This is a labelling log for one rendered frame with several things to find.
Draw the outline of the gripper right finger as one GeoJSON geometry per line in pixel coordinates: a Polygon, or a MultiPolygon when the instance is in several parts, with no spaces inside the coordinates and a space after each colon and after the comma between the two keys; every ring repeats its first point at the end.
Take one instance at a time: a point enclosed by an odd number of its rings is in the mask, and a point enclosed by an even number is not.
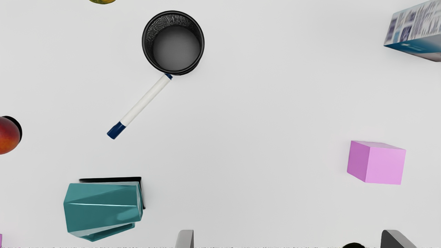
{"type": "Polygon", "coordinates": [[[417,246],[398,230],[383,230],[381,248],[417,248],[417,246]]]}

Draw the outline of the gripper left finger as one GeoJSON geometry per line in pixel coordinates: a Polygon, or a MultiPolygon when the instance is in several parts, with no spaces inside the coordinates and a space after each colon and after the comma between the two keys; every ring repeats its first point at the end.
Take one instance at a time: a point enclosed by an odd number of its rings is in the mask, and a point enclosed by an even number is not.
{"type": "Polygon", "coordinates": [[[175,248],[194,248],[194,231],[181,230],[178,233],[175,248]]]}

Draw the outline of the teal faceted mug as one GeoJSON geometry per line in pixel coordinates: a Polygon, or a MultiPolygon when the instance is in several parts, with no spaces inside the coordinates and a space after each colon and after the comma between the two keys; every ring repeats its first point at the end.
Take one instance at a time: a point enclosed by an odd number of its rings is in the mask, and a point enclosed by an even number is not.
{"type": "Polygon", "coordinates": [[[63,207],[69,234],[98,241],[132,229],[141,221],[141,184],[138,180],[71,183],[63,207]]]}

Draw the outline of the pink cube block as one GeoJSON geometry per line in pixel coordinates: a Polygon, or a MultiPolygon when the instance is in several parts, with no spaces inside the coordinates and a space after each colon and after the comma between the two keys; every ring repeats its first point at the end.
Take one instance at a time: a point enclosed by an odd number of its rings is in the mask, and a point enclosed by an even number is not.
{"type": "Polygon", "coordinates": [[[353,140],[347,173],[366,183],[401,185],[406,152],[386,143],[353,140]]]}

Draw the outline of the white pen with blue cap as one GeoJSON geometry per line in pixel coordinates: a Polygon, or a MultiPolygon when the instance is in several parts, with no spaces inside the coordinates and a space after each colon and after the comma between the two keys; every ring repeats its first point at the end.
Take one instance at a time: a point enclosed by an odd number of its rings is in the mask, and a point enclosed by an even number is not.
{"type": "Polygon", "coordinates": [[[142,98],[115,124],[107,136],[115,139],[124,129],[142,112],[142,110],[167,86],[173,76],[165,73],[143,96],[142,98]]]}

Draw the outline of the black mesh pen holder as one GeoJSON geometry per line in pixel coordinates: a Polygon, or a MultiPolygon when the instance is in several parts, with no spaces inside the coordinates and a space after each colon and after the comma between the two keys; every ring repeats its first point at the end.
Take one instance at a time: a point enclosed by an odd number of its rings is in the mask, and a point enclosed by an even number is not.
{"type": "Polygon", "coordinates": [[[153,16],[145,25],[142,49],[157,70],[170,75],[186,75],[199,64],[205,37],[193,17],[169,10],[153,16]]]}

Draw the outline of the red orange round fruit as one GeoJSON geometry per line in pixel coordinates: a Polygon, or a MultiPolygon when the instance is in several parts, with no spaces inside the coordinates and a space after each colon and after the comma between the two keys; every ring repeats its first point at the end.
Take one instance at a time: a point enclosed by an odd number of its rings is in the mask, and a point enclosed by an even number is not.
{"type": "Polygon", "coordinates": [[[12,151],[21,141],[21,127],[9,116],[0,116],[0,154],[12,151]]]}

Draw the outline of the printed blue white carton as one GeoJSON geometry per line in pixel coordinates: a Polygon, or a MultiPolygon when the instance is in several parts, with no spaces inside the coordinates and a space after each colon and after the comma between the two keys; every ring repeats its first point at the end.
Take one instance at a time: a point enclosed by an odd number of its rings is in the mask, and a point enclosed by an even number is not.
{"type": "Polygon", "coordinates": [[[429,0],[394,13],[384,46],[441,62],[441,0],[429,0]]]}

